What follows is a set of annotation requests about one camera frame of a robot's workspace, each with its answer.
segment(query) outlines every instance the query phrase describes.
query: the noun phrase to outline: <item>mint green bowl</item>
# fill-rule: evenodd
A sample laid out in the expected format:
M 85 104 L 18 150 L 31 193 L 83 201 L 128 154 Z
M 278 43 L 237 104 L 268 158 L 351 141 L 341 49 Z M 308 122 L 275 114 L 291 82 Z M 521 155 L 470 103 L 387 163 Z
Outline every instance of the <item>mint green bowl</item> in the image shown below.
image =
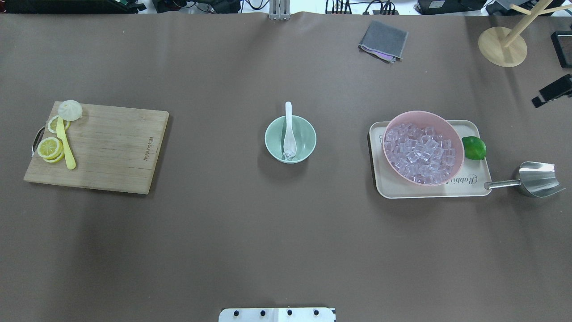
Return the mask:
M 316 131 L 310 122 L 300 116 L 292 115 L 292 132 L 296 139 L 296 155 L 292 160 L 286 160 L 282 153 L 282 143 L 286 133 L 286 117 L 280 116 L 272 121 L 264 134 L 264 144 L 268 152 L 278 161 L 284 163 L 298 163 L 312 154 L 316 147 Z

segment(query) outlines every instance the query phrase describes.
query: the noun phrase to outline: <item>folded cloth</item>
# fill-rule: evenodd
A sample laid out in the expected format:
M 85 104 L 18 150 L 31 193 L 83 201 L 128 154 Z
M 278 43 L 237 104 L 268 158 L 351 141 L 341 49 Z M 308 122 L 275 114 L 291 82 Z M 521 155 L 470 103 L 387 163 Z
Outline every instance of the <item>folded cloth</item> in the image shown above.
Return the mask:
M 396 58 L 402 59 L 408 35 L 409 32 L 404 30 L 372 21 L 359 48 L 393 64 Z

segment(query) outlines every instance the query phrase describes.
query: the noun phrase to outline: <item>white bracket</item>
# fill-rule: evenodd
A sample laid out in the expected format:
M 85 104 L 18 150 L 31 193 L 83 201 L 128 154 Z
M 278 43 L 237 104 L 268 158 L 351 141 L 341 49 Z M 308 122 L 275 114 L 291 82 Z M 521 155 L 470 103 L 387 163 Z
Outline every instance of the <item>white bracket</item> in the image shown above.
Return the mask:
M 223 309 L 219 322 L 336 322 L 335 308 Z
M 290 0 L 270 0 L 270 20 L 290 20 Z

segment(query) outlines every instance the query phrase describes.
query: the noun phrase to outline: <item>lemon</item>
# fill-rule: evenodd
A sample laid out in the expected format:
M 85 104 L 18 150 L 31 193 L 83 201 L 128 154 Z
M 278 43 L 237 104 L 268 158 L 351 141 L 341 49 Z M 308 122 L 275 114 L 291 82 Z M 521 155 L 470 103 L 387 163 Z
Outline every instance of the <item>lemon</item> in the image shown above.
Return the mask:
M 471 160 L 482 160 L 487 155 L 487 146 L 483 140 L 476 136 L 466 136 L 461 139 L 465 150 L 465 157 Z
M 63 149 L 62 149 L 62 151 L 59 153 L 59 155 L 56 156 L 55 158 L 53 158 L 53 159 L 46 159 L 46 158 L 44 158 L 43 160 L 46 161 L 46 162 L 48 162 L 48 163 L 57 163 L 57 162 L 59 162 L 61 159 L 63 159 Z
M 55 126 L 58 124 L 58 116 L 59 115 L 52 117 L 51 120 L 47 123 L 47 130 L 52 132 L 53 134 L 57 134 L 55 131 Z M 70 121 L 64 121 L 63 129 L 70 128 L 70 124 L 71 124 Z
M 57 138 L 45 138 L 39 143 L 36 152 L 44 159 L 53 159 L 60 154 L 62 149 L 62 143 Z
M 63 101 L 58 107 L 58 114 L 64 121 L 75 121 L 81 117 L 84 109 L 74 100 Z

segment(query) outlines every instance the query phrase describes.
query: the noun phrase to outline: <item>wooden cutting board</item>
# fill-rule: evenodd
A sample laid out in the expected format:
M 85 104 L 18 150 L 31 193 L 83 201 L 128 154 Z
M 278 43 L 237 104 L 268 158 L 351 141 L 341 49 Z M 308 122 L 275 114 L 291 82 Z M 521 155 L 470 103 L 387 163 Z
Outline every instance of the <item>wooden cutting board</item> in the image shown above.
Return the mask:
M 57 115 L 54 103 L 48 121 Z M 67 129 L 77 167 L 45 162 L 34 154 L 24 180 L 99 190 L 148 194 L 169 113 L 149 109 L 81 104 L 83 117 Z M 47 129 L 43 137 L 56 137 Z

